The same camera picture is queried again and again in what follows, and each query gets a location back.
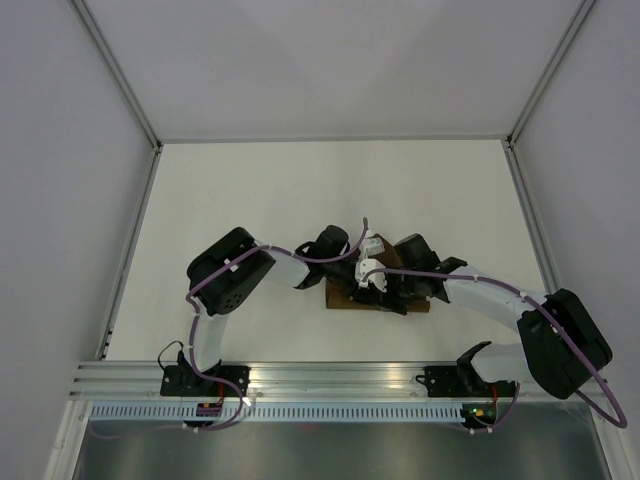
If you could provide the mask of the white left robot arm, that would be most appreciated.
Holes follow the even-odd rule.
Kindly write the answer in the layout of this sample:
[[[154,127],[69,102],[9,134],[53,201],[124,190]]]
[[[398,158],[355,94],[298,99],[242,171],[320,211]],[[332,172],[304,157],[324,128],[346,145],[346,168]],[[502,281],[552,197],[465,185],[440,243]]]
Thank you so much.
[[[185,300],[194,317],[179,356],[184,385],[195,395],[206,396],[218,382],[231,383],[219,373],[222,337],[230,315],[261,282],[306,290],[344,272],[349,286],[360,287],[357,264],[372,240],[367,220],[354,243],[342,228],[329,225],[316,240],[295,250],[261,243],[236,227],[199,254],[187,268]]]

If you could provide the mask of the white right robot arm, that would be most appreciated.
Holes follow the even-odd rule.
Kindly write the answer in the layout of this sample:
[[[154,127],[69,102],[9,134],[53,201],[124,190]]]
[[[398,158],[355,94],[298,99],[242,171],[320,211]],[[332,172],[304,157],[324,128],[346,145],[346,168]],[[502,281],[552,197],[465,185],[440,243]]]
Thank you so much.
[[[478,395],[491,383],[534,381],[567,399],[613,359],[608,342],[580,298],[567,289],[527,292],[493,281],[456,257],[440,259],[420,234],[394,245],[401,274],[386,274],[412,296],[475,311],[518,334],[514,344],[482,341],[457,359],[459,388]]]

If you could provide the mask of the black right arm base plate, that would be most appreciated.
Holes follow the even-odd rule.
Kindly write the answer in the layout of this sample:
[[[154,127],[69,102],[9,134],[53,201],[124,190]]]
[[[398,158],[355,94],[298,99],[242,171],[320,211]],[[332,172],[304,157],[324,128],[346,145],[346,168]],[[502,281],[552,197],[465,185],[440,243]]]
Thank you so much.
[[[516,392],[514,382],[489,383],[471,367],[453,364],[425,366],[415,381],[426,388],[429,398],[512,398]]]

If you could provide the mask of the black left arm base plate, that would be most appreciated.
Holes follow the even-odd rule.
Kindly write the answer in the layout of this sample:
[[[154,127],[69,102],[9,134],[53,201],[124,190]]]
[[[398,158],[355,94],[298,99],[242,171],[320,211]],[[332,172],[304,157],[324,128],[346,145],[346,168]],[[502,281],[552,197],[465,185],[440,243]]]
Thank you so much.
[[[215,376],[233,383],[243,395],[249,385],[250,368],[245,365],[220,365],[205,372],[207,376]],[[189,364],[172,365],[164,369],[160,386],[162,397],[224,397],[239,398],[236,390],[226,384],[197,376]]]

